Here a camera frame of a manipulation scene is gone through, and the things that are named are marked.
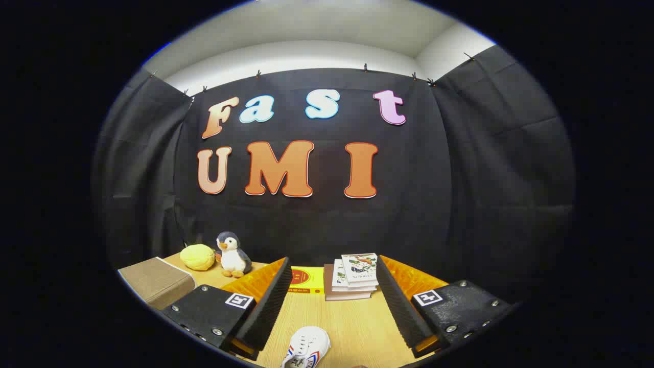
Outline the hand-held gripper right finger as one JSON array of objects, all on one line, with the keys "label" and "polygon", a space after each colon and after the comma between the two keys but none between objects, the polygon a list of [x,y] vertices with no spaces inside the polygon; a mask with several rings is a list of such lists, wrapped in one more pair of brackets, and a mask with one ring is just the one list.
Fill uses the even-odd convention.
[{"label": "hand-held gripper right finger", "polygon": [[378,256],[379,286],[399,333],[416,358],[467,344],[514,312],[514,305],[469,280],[444,282]]}]

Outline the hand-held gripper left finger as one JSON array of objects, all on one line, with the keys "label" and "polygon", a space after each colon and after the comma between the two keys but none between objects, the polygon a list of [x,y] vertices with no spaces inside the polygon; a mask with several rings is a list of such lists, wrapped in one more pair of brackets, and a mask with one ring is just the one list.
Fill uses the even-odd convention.
[{"label": "hand-held gripper left finger", "polygon": [[283,257],[225,286],[198,286],[165,307],[161,316],[213,349],[256,360],[291,280],[290,259]]}]

